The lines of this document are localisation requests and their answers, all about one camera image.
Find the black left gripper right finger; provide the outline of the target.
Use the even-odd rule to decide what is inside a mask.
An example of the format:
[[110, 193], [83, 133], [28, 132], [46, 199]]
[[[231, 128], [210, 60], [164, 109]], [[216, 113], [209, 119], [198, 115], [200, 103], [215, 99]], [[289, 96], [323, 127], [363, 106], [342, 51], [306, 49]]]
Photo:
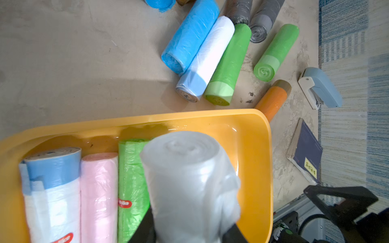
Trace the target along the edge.
[[223, 243], [248, 243], [240, 229], [234, 224], [223, 236]]

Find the white blue trash bag roll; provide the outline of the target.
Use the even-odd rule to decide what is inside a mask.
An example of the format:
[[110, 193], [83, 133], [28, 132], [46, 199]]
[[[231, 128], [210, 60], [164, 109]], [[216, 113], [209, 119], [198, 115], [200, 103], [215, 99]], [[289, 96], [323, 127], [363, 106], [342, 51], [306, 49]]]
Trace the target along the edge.
[[19, 164], [25, 215], [32, 243], [81, 241], [82, 150], [37, 153]]

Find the pink trash bag roll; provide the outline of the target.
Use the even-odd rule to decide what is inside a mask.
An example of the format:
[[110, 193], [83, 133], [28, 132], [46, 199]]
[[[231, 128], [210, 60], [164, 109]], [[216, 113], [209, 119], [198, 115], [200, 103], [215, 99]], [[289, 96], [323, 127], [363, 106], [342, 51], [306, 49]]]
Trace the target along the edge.
[[88, 155], [81, 160], [81, 242], [118, 241], [118, 154]]

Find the white labelled trash bag roll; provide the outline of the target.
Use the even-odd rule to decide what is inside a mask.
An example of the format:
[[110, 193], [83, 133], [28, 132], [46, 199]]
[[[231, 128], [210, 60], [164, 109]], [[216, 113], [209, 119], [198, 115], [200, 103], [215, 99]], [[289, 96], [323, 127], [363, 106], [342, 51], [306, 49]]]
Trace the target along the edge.
[[211, 136], [179, 131], [140, 153], [159, 243], [219, 243], [240, 218], [241, 181]]

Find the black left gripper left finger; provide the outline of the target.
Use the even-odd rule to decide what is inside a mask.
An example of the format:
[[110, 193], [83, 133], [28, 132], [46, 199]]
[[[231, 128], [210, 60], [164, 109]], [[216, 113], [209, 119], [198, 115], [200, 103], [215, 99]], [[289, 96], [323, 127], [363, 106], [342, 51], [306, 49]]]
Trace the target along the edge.
[[151, 207], [149, 207], [143, 220], [128, 243], [156, 243], [156, 231]]

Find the small orange roll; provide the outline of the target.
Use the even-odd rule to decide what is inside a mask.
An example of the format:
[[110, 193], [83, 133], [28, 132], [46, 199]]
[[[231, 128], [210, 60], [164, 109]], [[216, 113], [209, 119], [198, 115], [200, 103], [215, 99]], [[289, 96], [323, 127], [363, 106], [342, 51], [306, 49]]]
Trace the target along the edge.
[[255, 109], [261, 111], [268, 122], [271, 122], [279, 109], [290, 95], [292, 87], [285, 80], [277, 80], [267, 90], [260, 101], [255, 106]]

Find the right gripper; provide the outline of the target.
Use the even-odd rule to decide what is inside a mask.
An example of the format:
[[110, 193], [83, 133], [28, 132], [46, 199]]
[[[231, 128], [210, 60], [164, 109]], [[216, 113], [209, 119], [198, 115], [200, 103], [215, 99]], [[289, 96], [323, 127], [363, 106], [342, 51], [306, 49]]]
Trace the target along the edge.
[[[367, 212], [367, 208], [378, 201], [369, 189], [362, 186], [324, 187], [310, 185], [304, 194], [318, 209], [340, 229], [351, 230], [354, 220]], [[319, 199], [319, 195], [343, 198], [338, 204], [329, 206]], [[356, 234], [350, 243], [388, 243], [389, 242], [389, 209], [380, 213], [370, 213], [356, 223]]]

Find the green trash bag roll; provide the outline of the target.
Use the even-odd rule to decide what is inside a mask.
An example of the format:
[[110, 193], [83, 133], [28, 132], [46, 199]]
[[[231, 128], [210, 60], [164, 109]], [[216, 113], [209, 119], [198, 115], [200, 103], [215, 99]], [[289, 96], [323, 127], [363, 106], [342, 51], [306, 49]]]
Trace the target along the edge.
[[144, 139], [119, 142], [118, 242], [127, 243], [150, 207], [150, 197], [140, 158]]
[[299, 27], [284, 24], [253, 69], [261, 81], [271, 81], [299, 36]]

